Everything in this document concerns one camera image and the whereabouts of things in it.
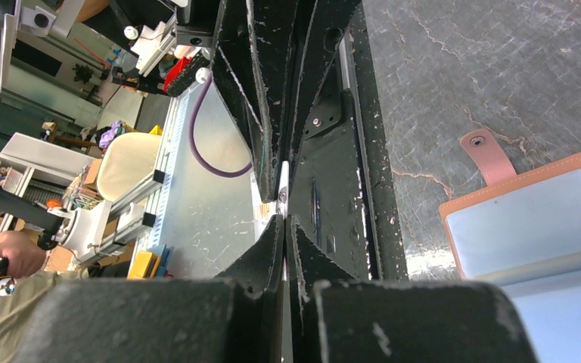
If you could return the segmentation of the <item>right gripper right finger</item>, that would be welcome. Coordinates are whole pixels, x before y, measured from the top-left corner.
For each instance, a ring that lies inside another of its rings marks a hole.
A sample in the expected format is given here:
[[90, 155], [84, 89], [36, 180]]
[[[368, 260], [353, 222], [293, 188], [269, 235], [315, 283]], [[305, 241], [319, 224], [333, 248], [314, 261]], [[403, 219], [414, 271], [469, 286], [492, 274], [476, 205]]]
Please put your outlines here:
[[286, 221], [297, 362], [535, 362], [510, 299], [466, 281], [360, 281]]

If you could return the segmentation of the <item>brown leather card holder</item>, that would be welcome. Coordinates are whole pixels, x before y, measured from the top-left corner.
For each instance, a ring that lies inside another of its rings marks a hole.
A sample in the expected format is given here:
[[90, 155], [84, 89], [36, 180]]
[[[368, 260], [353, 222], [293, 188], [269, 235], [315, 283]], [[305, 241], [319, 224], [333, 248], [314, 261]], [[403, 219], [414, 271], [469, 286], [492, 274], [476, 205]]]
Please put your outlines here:
[[581, 153], [517, 173], [486, 129], [460, 141], [486, 186], [440, 205], [458, 273], [504, 290], [542, 362], [581, 362]]

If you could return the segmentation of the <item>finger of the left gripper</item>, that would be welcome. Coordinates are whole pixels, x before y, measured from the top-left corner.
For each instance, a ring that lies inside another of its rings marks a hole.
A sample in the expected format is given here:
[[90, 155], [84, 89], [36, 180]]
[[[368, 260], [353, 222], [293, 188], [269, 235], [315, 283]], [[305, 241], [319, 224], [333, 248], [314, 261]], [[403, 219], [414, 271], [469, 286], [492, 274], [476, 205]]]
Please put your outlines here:
[[216, 19], [211, 70], [214, 83], [250, 153], [262, 201], [278, 198], [279, 128], [273, 123], [256, 62], [249, 1], [221, 1]]
[[310, 18], [300, 52], [296, 94], [294, 96], [293, 131], [290, 134], [288, 161], [297, 169], [304, 129], [315, 106], [328, 69], [343, 34], [359, 6], [359, 1], [310, 1]]

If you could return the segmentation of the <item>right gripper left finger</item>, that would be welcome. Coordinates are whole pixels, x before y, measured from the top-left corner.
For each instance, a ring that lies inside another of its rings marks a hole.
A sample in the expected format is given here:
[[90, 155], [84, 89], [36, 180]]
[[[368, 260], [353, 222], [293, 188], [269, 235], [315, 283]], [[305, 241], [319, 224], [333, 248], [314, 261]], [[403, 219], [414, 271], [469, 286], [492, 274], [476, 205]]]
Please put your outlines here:
[[75, 280], [36, 307], [16, 362], [279, 362], [284, 219], [214, 278]]

